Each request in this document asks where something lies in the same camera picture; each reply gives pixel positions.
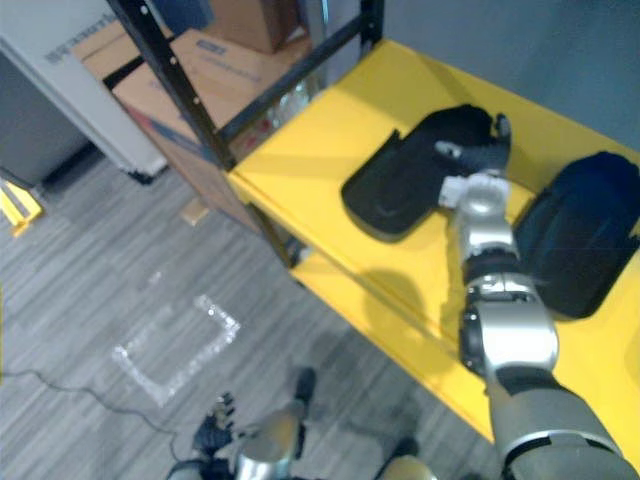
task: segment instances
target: yellow object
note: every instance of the yellow object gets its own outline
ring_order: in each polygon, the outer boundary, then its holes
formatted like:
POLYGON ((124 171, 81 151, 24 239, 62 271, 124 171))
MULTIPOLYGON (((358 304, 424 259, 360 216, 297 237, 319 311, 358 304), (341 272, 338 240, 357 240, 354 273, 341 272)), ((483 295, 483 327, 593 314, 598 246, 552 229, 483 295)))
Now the yellow object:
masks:
MULTIPOLYGON (((304 270, 306 263, 300 266, 295 274, 304 283, 490 437, 482 383, 455 356, 464 289, 460 269, 449 258, 455 249, 449 247, 447 219, 434 213, 402 241, 383 243, 353 224, 340 197, 346 179, 394 128, 404 135, 426 114, 461 103, 509 117, 514 145, 508 173, 523 185, 513 185, 512 220, 531 199, 531 191, 539 191, 572 160, 608 150, 640 164, 640 154, 603 135, 383 40, 229 177, 243 198, 312 245, 323 259, 322 268, 330 267, 327 278, 317 278, 304 270)), ((586 398, 636 468, 639 292, 636 254, 591 319, 558 323, 555 371, 562 383, 586 398)))
POLYGON ((6 185, 8 193, 0 189, 0 207, 13 226, 11 234, 17 237, 42 214, 43 210, 29 192, 10 182, 3 183, 6 185), (14 203, 10 195, 16 199, 18 205, 14 203))

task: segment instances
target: brown cardboard box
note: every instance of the brown cardboard box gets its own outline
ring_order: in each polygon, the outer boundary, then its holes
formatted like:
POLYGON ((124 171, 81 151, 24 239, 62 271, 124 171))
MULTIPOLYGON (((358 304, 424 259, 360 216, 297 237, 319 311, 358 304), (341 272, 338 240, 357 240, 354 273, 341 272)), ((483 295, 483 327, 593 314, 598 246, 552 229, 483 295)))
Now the brown cardboard box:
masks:
MULTIPOLYGON (((210 113, 213 112, 213 108, 218 107, 213 114, 218 125, 226 123, 248 104, 253 96, 261 91, 261 88, 268 86, 269 82, 275 80, 280 73, 286 71, 291 64, 304 57, 311 49, 308 37, 288 43, 274 55, 248 51, 197 31, 185 33, 183 37, 185 38, 180 37, 182 40, 176 40, 172 47, 191 81, 195 80, 194 87, 205 106, 211 109, 210 113), (202 41, 201 46, 205 47, 204 49, 196 48, 199 40, 202 41), (224 49, 225 53, 229 52, 232 62, 229 62, 225 55, 211 56, 214 51, 221 52, 221 49, 224 49), (218 60, 217 64, 210 63, 214 59, 218 60), (231 83, 235 86, 236 78, 231 75, 234 69, 236 72, 246 72, 247 78, 258 75, 261 81, 256 85, 255 82, 246 81, 245 78, 245 82, 240 82, 240 85, 245 88, 237 92, 228 85, 231 83), (210 78, 211 75, 218 77, 217 80, 210 78), (215 100, 215 106, 212 106, 211 92, 216 91, 218 91, 217 100, 215 100)), ((129 64, 139 55, 136 46, 117 22, 109 30, 104 29, 79 44, 74 49, 74 53, 100 81, 111 77, 114 71, 120 70, 123 65, 129 64)), ((224 178, 225 174, 215 165, 202 159, 201 147, 195 135, 180 118, 177 108, 147 65, 138 67, 122 80, 115 90, 119 92, 117 96, 137 124, 210 209, 219 209, 256 230, 246 209, 231 191, 224 178)), ((242 157, 260 144, 271 131, 270 122, 266 120, 257 122, 234 140, 231 148, 236 155, 242 157)))
MULTIPOLYGON (((168 28, 161 28, 165 37, 173 35, 168 28)), ((138 58, 140 51, 122 24, 115 21, 76 45, 73 54, 94 77, 103 81, 122 66, 138 58)))
POLYGON ((296 0, 210 0, 225 39, 272 53, 298 26, 296 0))
MULTIPOLYGON (((265 55, 188 30, 171 47, 209 115, 221 127, 280 78, 291 63, 304 57, 311 45, 305 37, 275 55, 265 55)), ((146 64, 122 80, 113 93, 138 121, 144 119, 145 126, 192 154, 205 157, 196 135, 146 64)), ((234 153, 243 157, 270 131, 266 121, 258 122, 234 141, 234 153)))

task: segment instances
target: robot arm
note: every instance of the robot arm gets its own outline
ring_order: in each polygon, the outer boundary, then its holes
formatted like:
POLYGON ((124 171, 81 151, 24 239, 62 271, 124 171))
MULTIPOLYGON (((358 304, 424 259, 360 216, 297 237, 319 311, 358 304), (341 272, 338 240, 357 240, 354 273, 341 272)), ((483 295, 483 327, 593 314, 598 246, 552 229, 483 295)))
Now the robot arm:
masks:
MULTIPOLYGON (((553 377, 558 336, 531 278, 519 268, 505 219, 504 144, 481 150, 486 158, 493 154, 489 169, 447 178, 440 194, 440 204, 455 211, 467 291, 460 358, 486 382, 504 478, 637 480, 587 403, 553 377)), ((436 149, 467 164, 482 162, 457 145, 437 142, 436 149)))

